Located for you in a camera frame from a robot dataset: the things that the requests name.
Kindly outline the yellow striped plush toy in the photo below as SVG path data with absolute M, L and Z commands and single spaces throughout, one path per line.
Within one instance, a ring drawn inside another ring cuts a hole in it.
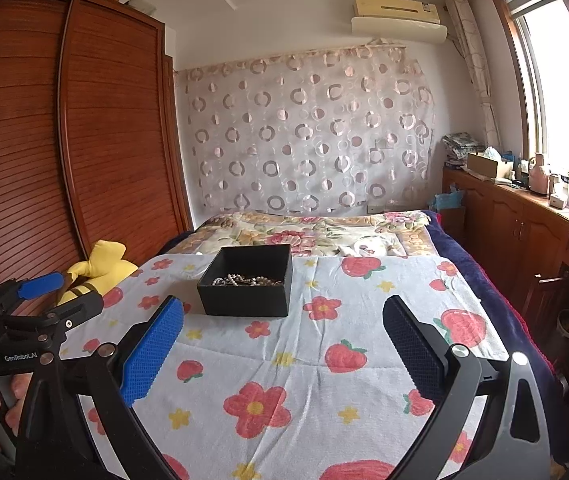
M 126 246 L 122 243 L 98 240 L 87 260 L 74 263 L 63 273 L 64 283 L 57 305 L 88 292 L 98 292 L 101 296 L 111 292 L 138 270 L 138 266 L 124 259 L 125 252 Z

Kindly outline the floral rose quilt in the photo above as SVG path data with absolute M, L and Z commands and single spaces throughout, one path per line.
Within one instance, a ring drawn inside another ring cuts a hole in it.
M 215 254 L 229 246 L 288 245 L 295 257 L 434 255 L 431 220 L 419 210 L 355 217 L 300 217 L 256 211 L 219 214 L 177 243 L 168 254 Z

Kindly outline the white wall air conditioner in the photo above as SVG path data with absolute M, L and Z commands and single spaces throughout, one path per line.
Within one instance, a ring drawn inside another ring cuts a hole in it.
M 443 44 L 449 31 L 437 6 L 419 0 L 354 0 L 355 36 Z

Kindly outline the dark blue bed sheet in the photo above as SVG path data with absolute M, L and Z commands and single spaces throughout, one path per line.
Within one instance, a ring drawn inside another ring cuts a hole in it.
M 439 255 L 451 260 L 463 274 L 472 292 L 480 299 L 505 347 L 509 351 L 522 351 L 529 357 L 545 410 L 559 412 L 563 408 L 562 388 L 555 369 L 535 344 L 521 314 L 497 289 L 482 266 L 443 230 L 440 217 L 429 210 L 424 210 L 423 213 L 429 217 L 427 231 Z

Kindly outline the strawberry flower print blanket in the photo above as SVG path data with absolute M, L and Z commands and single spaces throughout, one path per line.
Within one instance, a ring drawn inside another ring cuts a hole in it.
M 139 419 L 184 479 L 383 479 L 433 410 L 382 323 L 391 296 L 450 344 L 507 350 L 459 266 L 439 256 L 294 258 L 285 318 L 204 313 L 196 284 L 210 258 L 161 256 L 106 295 L 68 334 L 88 356 L 146 321 L 168 296 L 185 322 Z

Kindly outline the stack of papers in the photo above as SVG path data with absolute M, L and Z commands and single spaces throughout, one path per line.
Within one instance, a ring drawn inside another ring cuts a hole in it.
M 469 154 L 478 154 L 485 146 L 467 132 L 445 134 L 442 138 L 445 150 L 445 165 L 459 168 L 466 165 Z

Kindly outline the blue paper bag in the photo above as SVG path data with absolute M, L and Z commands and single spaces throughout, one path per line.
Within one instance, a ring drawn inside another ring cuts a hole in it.
M 429 203 L 429 209 L 436 212 L 458 209 L 463 206 L 463 197 L 465 197 L 465 191 L 459 188 L 453 188 L 452 191 L 446 193 L 435 194 Z

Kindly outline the brown wooden wardrobe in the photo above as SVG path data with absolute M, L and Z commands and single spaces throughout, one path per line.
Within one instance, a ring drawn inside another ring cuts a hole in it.
M 0 0 L 0 283 L 192 226 L 164 25 L 121 0 Z

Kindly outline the pink bottle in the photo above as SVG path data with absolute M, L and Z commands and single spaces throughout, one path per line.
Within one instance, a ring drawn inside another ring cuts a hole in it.
M 546 196 L 549 187 L 549 171 L 544 153 L 536 153 L 529 160 L 529 189 L 532 193 Z

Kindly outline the black square jewelry box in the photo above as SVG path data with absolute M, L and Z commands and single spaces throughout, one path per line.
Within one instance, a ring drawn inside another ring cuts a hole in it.
M 207 315 L 286 318 L 292 271 L 289 244 L 223 247 L 196 289 Z

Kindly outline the cardboard tissue box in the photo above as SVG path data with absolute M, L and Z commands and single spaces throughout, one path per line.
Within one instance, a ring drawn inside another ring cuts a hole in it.
M 510 160 L 494 160 L 482 155 L 469 153 L 467 168 L 479 176 L 489 179 L 507 179 L 513 172 L 513 162 Z

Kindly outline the jewelry pile in box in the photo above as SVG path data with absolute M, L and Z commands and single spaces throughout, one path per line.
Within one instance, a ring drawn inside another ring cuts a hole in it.
M 266 278 L 262 275 L 245 276 L 238 273 L 228 273 L 218 278 L 214 278 L 213 286 L 234 286 L 234 287 L 267 287 L 280 286 L 283 281 Z

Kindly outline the sheer circle pattern curtain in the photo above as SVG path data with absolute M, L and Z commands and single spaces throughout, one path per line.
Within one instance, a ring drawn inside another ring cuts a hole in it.
M 206 214 L 363 214 L 428 195 L 434 99 L 400 44 L 196 67 L 177 76 L 193 199 Z

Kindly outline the wooden side cabinet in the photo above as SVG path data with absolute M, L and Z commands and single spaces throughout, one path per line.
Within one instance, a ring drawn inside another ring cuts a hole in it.
M 521 314 L 534 340 L 547 341 L 569 310 L 569 209 L 523 188 L 443 170 L 443 188 L 463 191 L 454 237 Z

